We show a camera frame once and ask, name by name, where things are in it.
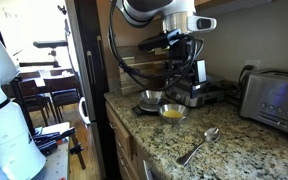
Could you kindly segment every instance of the wooden floor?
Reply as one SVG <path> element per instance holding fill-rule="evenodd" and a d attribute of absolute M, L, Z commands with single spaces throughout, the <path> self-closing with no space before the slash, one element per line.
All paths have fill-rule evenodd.
<path fill-rule="evenodd" d="M 45 126 L 42 115 L 39 111 L 30 113 L 34 127 Z M 64 106 L 63 112 L 64 122 L 70 122 L 70 126 L 74 126 L 77 130 L 76 137 L 82 144 L 84 150 L 82 156 L 85 161 L 86 169 L 82 170 L 77 155 L 70 155 L 70 180 L 98 180 L 100 179 L 100 173 L 96 157 L 94 156 L 94 147 L 88 147 L 87 143 L 87 130 L 79 116 L 77 104 Z M 53 115 L 50 114 L 48 119 L 49 125 L 56 124 Z"/>

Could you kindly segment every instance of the backsplash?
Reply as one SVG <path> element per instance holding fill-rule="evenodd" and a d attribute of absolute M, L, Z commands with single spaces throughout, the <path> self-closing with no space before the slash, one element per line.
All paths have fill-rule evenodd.
<path fill-rule="evenodd" d="M 237 81 L 246 60 L 260 69 L 288 69 L 288 0 L 215 16 L 217 28 L 205 34 L 199 58 L 207 72 Z"/>

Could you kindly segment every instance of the spoon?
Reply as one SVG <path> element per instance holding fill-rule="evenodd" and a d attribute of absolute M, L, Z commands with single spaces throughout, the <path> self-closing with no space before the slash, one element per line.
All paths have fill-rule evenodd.
<path fill-rule="evenodd" d="M 177 163 L 186 166 L 186 164 L 189 162 L 189 160 L 193 157 L 193 155 L 196 153 L 196 151 L 202 146 L 205 142 L 210 141 L 216 141 L 220 137 L 220 132 L 218 128 L 210 128 L 204 133 L 204 140 L 197 145 L 192 151 L 188 152 L 184 156 L 178 158 L 176 160 Z"/>

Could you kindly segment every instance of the stainless steel toaster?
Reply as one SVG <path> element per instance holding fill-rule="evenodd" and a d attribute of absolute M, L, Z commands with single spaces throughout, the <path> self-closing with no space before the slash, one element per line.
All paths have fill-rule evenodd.
<path fill-rule="evenodd" d="M 245 76 L 239 114 L 288 132 L 288 71 L 265 69 Z"/>

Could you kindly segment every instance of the drawer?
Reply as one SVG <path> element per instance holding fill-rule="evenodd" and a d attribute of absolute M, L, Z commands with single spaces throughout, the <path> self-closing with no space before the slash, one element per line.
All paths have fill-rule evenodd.
<path fill-rule="evenodd" d="M 128 169 L 125 168 L 125 160 L 123 160 L 123 156 L 121 156 L 120 152 L 117 151 L 117 158 L 118 158 L 118 166 L 120 169 L 120 173 L 123 180 L 132 180 L 131 175 L 128 172 Z"/>
<path fill-rule="evenodd" d="M 138 175 L 137 175 L 137 166 L 134 167 L 132 165 L 132 161 L 130 160 L 130 158 L 128 158 L 123 150 L 121 148 L 119 148 L 117 142 L 116 142 L 116 149 L 117 149 L 117 154 L 119 154 L 119 163 L 123 166 L 125 174 L 128 175 L 129 179 L 131 180 L 138 180 Z"/>
<path fill-rule="evenodd" d="M 126 155 L 132 159 L 131 152 L 131 135 L 119 120 L 113 109 L 106 103 L 107 117 L 110 121 L 110 126 L 114 129 L 117 145 L 123 149 Z"/>

